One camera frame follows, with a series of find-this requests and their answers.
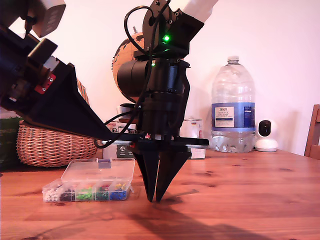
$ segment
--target water bottle label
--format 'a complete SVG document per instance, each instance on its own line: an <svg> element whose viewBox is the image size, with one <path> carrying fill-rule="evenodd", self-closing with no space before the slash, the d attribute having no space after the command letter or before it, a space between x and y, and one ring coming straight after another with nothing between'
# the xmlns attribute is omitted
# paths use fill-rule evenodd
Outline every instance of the water bottle label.
<svg viewBox="0 0 320 240"><path fill-rule="evenodd" d="M212 130L219 132L255 131L255 103L212 104Z"/></svg>

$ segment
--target chair backrest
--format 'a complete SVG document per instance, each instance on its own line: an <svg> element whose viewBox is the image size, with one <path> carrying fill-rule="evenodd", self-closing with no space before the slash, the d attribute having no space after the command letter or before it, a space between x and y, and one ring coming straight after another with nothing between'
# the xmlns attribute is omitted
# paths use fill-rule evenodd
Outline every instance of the chair backrest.
<svg viewBox="0 0 320 240"><path fill-rule="evenodd" d="M320 104L313 106L309 134L306 141L304 155L309 158L320 160Z"/></svg>

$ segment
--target clear plastic box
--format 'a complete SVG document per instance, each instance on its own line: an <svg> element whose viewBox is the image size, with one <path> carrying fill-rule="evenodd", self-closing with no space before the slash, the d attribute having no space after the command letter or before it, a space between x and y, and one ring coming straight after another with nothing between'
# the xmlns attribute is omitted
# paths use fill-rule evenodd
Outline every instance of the clear plastic box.
<svg viewBox="0 0 320 240"><path fill-rule="evenodd" d="M132 191L135 159L77 159L42 188L44 202L121 201Z"/></svg>

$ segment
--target wicker basket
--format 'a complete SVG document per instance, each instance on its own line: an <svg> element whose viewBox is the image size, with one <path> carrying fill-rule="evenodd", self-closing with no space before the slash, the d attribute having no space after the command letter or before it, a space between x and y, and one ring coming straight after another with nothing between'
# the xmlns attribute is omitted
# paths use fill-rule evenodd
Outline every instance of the wicker basket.
<svg viewBox="0 0 320 240"><path fill-rule="evenodd" d="M88 103L85 87L78 81ZM19 125L17 153L22 163L38 167L60 167L74 159L90 159L97 153L91 138Z"/></svg>

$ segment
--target camera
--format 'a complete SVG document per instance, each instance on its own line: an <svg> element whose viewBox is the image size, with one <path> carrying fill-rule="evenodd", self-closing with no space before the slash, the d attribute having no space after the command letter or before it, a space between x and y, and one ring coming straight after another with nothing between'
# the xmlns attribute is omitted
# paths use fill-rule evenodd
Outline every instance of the camera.
<svg viewBox="0 0 320 240"><path fill-rule="evenodd" d="M255 149L260 152L275 152L278 148L278 142L275 140L277 124L273 120L264 119L257 122L255 129Z"/></svg>

